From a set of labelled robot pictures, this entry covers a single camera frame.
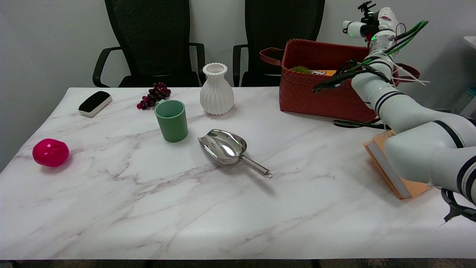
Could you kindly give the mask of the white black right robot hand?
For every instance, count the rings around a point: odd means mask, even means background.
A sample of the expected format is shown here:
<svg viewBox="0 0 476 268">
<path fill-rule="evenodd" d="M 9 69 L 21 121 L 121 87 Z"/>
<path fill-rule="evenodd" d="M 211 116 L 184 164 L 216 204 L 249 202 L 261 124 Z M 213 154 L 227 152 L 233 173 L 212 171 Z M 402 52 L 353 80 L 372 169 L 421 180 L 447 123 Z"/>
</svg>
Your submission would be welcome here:
<svg viewBox="0 0 476 268">
<path fill-rule="evenodd" d="M 344 34 L 352 38 L 366 38 L 370 40 L 378 32 L 396 31 L 399 22 L 390 7 L 383 7 L 373 12 L 370 11 L 370 7 L 360 5 L 359 10 L 363 12 L 364 17 L 360 21 L 344 21 L 342 26 Z"/>
</svg>

